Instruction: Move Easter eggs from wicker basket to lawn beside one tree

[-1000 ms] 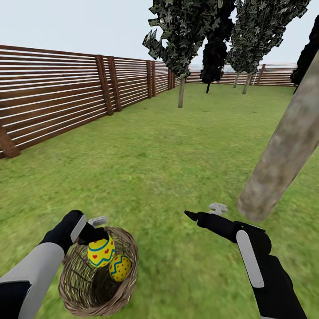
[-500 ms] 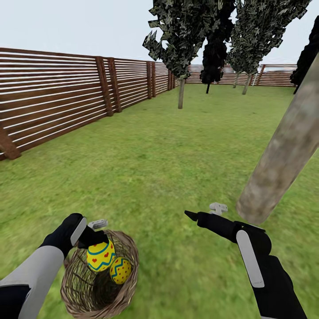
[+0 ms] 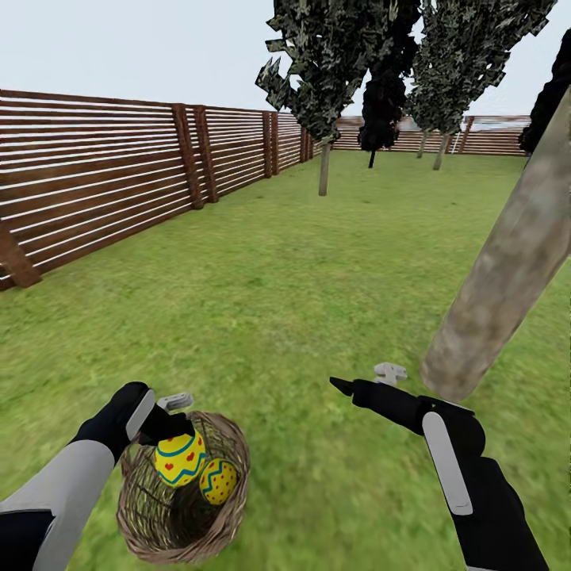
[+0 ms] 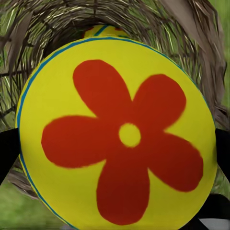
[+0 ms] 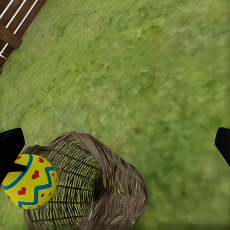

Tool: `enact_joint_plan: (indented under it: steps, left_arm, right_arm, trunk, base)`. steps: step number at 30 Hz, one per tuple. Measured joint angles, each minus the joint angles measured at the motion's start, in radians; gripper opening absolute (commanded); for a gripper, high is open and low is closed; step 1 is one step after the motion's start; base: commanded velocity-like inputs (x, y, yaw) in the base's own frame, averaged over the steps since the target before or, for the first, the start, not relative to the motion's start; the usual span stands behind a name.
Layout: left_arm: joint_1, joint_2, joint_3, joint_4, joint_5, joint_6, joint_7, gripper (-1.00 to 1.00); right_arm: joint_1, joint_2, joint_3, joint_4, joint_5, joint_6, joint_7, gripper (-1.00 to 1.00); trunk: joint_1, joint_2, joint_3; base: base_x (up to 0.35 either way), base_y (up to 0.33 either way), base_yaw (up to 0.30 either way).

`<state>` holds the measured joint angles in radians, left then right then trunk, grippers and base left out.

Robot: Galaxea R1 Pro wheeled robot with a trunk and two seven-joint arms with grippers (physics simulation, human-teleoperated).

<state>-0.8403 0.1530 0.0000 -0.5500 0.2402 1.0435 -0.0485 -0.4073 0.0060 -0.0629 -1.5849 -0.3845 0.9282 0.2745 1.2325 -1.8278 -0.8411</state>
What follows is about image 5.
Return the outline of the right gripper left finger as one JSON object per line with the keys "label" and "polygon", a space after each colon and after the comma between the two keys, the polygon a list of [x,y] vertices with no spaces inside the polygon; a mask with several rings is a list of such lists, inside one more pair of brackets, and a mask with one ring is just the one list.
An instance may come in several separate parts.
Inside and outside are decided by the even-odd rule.
{"label": "right gripper left finger", "polygon": [[20,127],[0,133],[0,184],[24,146],[24,135]]}

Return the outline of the wicker basket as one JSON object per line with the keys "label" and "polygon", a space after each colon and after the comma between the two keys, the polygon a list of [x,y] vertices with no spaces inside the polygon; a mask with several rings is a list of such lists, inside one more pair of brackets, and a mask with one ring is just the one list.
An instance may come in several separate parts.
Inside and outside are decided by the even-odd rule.
{"label": "wicker basket", "polygon": [[[83,152],[84,154],[89,153],[89,155],[82,157],[82,154],[79,159],[75,157]],[[70,225],[71,230],[128,230],[129,227],[141,221],[145,213],[148,198],[145,178],[142,177],[134,166],[124,160],[120,154],[114,153],[98,139],[92,137],[90,133],[68,131],[61,134],[48,146],[35,145],[28,147],[23,150],[21,154],[41,156],[49,160],[56,170],[58,170],[60,166],[59,163],[61,163],[62,159],[65,156],[69,157],[66,163],[60,167],[60,174],[58,173],[59,177],[57,179],[59,180],[60,178],[61,180],[62,171],[64,171],[61,185],[59,183],[57,184],[60,186],[59,194],[57,194],[57,202],[53,201],[53,197],[51,197],[44,206],[38,207],[37,213],[39,220],[36,218],[35,209],[23,210],[23,215],[28,222],[29,230],[40,230],[37,224],[38,222],[42,230],[51,230],[49,225],[51,222],[54,224],[51,223],[51,225],[54,226],[54,230],[59,230],[56,226],[58,220],[64,227],[64,230],[68,230],[64,219],[66,222],[68,219],[69,223],[67,224]],[[85,163],[87,160],[84,160],[90,155],[93,156]],[[61,157],[62,159],[60,160]],[[80,164],[84,164],[84,166],[86,165],[88,168],[90,167],[86,175],[81,174],[83,170],[86,171],[86,167],[84,168],[83,166],[81,169]],[[97,172],[95,177],[91,178],[91,175],[95,173],[92,171],[93,168],[95,168]],[[80,173],[77,172],[78,169],[81,170]],[[62,184],[68,173],[67,184],[64,186]],[[78,175],[80,178],[82,177],[80,188],[80,182],[78,183],[79,177],[76,181],[76,188],[72,187],[75,175]],[[104,181],[106,189],[104,187]],[[82,186],[86,187],[86,185],[88,187],[88,184],[90,184],[88,190],[82,188]],[[64,197],[66,197],[66,199],[65,201],[60,200],[59,202],[62,188],[65,188]],[[72,189],[73,196],[71,197]],[[77,202],[77,190],[80,191],[80,202]],[[88,197],[85,191],[88,191]],[[71,201],[69,201],[70,197]],[[49,218],[45,211],[45,207],[48,211],[47,203],[49,203]],[[50,208],[50,203],[52,203],[52,210]],[[58,218],[53,203],[55,203],[56,209],[58,207]],[[61,211],[61,203],[65,204],[66,208],[64,207],[64,210],[69,216],[67,214],[67,217],[65,217],[64,212]],[[76,203],[76,206],[80,205],[84,216],[80,214],[80,209],[78,209],[78,207],[79,216],[76,216],[75,211],[77,213],[77,210],[74,203]],[[52,214],[51,219],[50,210]],[[33,220],[32,213],[34,213],[35,220]],[[42,219],[40,218],[40,213]],[[81,224],[80,228],[76,221]],[[61,227],[60,225],[58,226]]]}

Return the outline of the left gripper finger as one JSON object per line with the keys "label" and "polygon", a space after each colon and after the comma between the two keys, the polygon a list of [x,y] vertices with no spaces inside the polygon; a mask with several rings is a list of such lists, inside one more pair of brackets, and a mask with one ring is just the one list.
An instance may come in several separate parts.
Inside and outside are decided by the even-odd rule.
{"label": "left gripper finger", "polygon": [[9,170],[9,172],[21,172],[21,171],[26,171],[26,170],[27,170],[27,166],[14,163],[11,169]]}

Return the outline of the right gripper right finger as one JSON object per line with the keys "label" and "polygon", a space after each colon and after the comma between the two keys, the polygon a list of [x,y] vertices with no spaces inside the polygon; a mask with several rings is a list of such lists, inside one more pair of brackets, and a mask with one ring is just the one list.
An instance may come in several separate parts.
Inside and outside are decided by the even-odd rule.
{"label": "right gripper right finger", "polygon": [[230,166],[230,129],[223,127],[218,129],[215,145]]}

